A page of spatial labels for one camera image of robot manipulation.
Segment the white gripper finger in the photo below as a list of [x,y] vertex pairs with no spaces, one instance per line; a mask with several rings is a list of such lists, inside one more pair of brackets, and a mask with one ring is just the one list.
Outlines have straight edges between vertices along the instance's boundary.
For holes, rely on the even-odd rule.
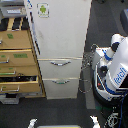
[[29,122],[28,128],[34,128],[35,123],[37,122],[38,119],[31,119]]
[[96,116],[90,116],[90,118],[92,119],[94,125],[93,128],[100,128],[100,124],[98,122],[98,118]]

